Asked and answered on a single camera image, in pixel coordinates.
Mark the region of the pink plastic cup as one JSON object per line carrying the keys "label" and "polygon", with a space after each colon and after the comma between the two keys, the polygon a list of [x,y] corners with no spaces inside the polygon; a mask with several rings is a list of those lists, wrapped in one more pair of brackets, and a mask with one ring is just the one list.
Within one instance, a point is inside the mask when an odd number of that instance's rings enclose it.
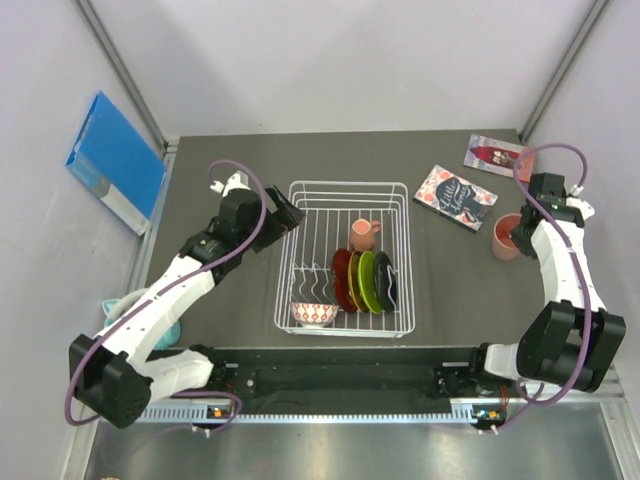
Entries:
{"label": "pink plastic cup", "polygon": [[511,232],[519,225],[520,219],[519,213],[510,213],[496,220],[493,227],[491,249],[497,259],[512,261],[520,255],[518,247],[511,238]]}

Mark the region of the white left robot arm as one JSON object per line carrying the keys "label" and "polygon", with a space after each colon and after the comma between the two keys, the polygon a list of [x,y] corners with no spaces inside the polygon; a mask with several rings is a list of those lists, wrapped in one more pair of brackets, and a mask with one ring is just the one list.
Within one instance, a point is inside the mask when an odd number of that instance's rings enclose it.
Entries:
{"label": "white left robot arm", "polygon": [[153,360],[150,354],[180,317],[237,268],[248,250],[260,252],[300,225],[304,213],[274,185],[269,211],[248,187],[228,187],[208,227],[191,236],[165,273],[113,323],[69,347],[69,399],[113,426],[133,424],[146,407],[185,390],[216,396],[227,374],[210,349],[194,346]]}

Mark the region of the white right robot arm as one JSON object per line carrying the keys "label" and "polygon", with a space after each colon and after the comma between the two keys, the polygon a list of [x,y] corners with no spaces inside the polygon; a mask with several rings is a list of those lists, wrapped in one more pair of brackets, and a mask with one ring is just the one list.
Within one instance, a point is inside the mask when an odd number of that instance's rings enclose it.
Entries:
{"label": "white right robot arm", "polygon": [[591,280],[583,239],[585,220],[593,215],[587,202],[567,193],[562,175],[531,177],[511,237],[521,253],[539,262],[545,306],[519,342],[481,345],[478,363],[466,372],[474,393],[490,395],[504,379],[566,384],[582,347],[569,340],[571,333],[588,344],[573,388],[594,392],[600,387],[626,323],[607,311]]}

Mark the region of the teal object behind arm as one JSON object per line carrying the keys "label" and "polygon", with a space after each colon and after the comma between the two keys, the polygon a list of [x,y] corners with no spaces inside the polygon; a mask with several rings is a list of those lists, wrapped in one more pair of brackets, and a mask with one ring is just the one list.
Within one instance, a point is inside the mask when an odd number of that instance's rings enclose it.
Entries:
{"label": "teal object behind arm", "polygon": [[[111,326],[116,320],[124,315],[146,292],[145,289],[133,291],[119,299],[108,299],[102,302],[102,310],[105,314],[104,327]],[[160,340],[156,343],[155,350],[166,350],[174,346],[181,335],[181,324],[177,321],[166,330]]]}

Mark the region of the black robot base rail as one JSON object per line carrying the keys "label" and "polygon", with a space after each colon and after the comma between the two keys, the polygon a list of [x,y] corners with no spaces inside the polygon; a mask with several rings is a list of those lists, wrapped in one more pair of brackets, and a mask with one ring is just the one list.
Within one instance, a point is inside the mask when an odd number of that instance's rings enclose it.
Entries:
{"label": "black robot base rail", "polygon": [[478,347],[228,348],[212,352],[214,370],[204,387],[177,398],[243,400],[280,392],[409,391],[428,398],[496,395],[506,383],[480,372]]}

